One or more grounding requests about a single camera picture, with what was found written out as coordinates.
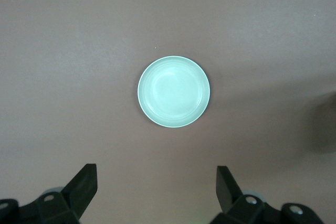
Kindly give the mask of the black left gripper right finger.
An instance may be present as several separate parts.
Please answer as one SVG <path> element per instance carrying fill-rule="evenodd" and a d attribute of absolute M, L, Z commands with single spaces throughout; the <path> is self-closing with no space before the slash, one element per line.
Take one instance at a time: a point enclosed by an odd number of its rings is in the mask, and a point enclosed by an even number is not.
<path fill-rule="evenodd" d="M 286 203 L 277 210 L 257 196 L 244 194 L 227 166 L 217 167 L 216 195 L 222 212 L 212 223 L 322 223 L 305 205 Z"/>

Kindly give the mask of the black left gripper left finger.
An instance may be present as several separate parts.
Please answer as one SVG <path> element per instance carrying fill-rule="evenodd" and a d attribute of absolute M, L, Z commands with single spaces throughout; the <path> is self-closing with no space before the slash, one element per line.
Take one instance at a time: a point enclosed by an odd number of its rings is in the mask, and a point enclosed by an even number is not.
<path fill-rule="evenodd" d="M 86 164 L 65 187 L 50 189 L 27 205 L 2 199 L 1 223 L 80 223 L 97 190 L 97 165 Z"/>

